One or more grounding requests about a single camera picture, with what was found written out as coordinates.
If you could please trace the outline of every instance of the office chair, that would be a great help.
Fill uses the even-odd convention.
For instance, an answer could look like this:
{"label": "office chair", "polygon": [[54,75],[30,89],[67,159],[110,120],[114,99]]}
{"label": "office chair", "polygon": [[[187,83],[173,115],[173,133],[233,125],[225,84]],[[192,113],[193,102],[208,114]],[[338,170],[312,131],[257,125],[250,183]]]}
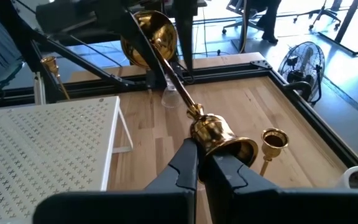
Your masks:
{"label": "office chair", "polygon": [[[226,6],[226,9],[242,16],[244,14],[244,1],[243,0],[230,0],[229,4]],[[250,9],[249,19],[253,19],[257,13],[262,12],[264,10],[266,10],[266,7],[263,7],[263,8],[252,7]],[[223,34],[226,33],[226,28],[242,26],[242,23],[243,23],[243,21],[241,19],[241,20],[236,21],[233,24],[224,26],[222,33]],[[258,29],[258,30],[263,30],[262,28],[256,26],[256,23],[254,23],[253,21],[249,21],[248,26]]]}
{"label": "office chair", "polygon": [[326,9],[326,4],[327,4],[327,0],[324,1],[324,4],[321,7],[321,9],[317,9],[317,10],[313,10],[310,12],[305,12],[305,13],[296,15],[296,18],[293,19],[293,22],[295,23],[298,20],[298,17],[300,17],[300,16],[309,15],[309,19],[311,19],[313,17],[313,14],[317,14],[316,19],[309,26],[309,29],[312,29],[314,27],[314,24],[316,23],[316,21],[319,21],[322,15],[326,15],[326,16],[329,16],[329,17],[333,18],[334,20],[338,21],[338,23],[335,24],[335,29],[337,29],[341,25],[341,20],[338,19],[338,17],[336,17],[337,16],[336,12],[334,12],[330,9]]}

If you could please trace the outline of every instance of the white container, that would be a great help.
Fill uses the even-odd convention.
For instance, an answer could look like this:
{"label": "white container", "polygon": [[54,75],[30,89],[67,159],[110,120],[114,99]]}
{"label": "white container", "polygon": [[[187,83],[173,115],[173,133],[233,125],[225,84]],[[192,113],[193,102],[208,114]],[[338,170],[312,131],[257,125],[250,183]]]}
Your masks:
{"label": "white container", "polygon": [[351,167],[348,170],[346,170],[345,173],[342,174],[335,188],[350,189],[351,187],[349,185],[349,177],[355,172],[358,172],[358,166]]}

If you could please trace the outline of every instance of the clear glass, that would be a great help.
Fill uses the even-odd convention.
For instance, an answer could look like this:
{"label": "clear glass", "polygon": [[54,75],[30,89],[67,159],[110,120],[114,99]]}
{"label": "clear glass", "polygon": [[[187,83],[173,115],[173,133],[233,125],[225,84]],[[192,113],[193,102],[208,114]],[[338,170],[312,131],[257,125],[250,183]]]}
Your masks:
{"label": "clear glass", "polygon": [[162,94],[161,104],[166,108],[176,108],[181,102],[181,97],[171,79],[166,74],[164,77],[165,81],[167,81],[167,87]]}

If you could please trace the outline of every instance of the black fan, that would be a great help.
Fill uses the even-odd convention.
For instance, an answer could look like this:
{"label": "black fan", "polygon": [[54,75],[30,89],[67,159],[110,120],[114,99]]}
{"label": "black fan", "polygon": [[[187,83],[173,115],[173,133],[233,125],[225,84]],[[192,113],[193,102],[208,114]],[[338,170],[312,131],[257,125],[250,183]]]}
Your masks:
{"label": "black fan", "polygon": [[[316,103],[321,98],[324,69],[323,51],[315,43],[308,41],[291,48],[281,62],[278,72],[289,84],[309,83],[311,95],[305,100],[309,103]],[[316,100],[313,100],[317,92],[319,96]]]}

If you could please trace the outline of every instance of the gray floor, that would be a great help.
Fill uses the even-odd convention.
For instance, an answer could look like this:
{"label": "gray floor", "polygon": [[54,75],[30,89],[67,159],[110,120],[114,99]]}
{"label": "gray floor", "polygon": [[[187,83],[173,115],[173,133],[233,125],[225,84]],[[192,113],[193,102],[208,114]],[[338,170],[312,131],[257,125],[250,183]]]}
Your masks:
{"label": "gray floor", "polygon": [[[343,18],[344,15],[344,13],[341,13],[339,17]],[[326,57],[326,71],[324,75],[327,79],[323,82],[323,97],[314,108],[333,130],[358,154],[358,109],[349,103],[348,100],[344,100],[343,97],[345,94],[348,98],[352,98],[358,103],[358,57],[350,56],[337,45],[333,45],[316,35],[317,31],[323,31],[333,37],[336,35],[333,29],[334,24],[330,23],[330,20],[323,17],[312,31],[308,30],[310,22],[307,16],[300,17],[296,24],[292,22],[292,18],[279,19],[276,25],[276,35],[280,41],[276,46],[261,41],[260,37],[262,32],[250,28],[247,35],[246,52],[260,52],[274,68],[278,68],[283,57],[291,47],[304,41],[313,41],[318,44]],[[227,33],[223,35],[221,30],[224,25],[227,24],[207,24],[206,43],[209,57],[216,56],[218,49],[222,51],[222,54],[237,53],[230,40],[239,37],[241,28],[228,28]],[[193,51],[200,53],[196,54],[195,57],[206,57],[204,49],[204,27],[203,25],[195,26],[193,30],[196,34],[193,40],[193,43],[195,43]],[[358,49],[358,12],[349,26],[349,30],[342,43],[354,50]],[[122,65],[129,64],[121,52],[119,42],[93,44],[92,46]],[[96,54],[85,46],[70,48],[97,66],[117,66],[112,61]],[[69,80],[73,72],[82,70],[81,67],[69,62],[65,58],[59,57],[58,64],[64,82]],[[16,78],[7,88],[32,85],[31,72],[25,67],[17,74]]]}

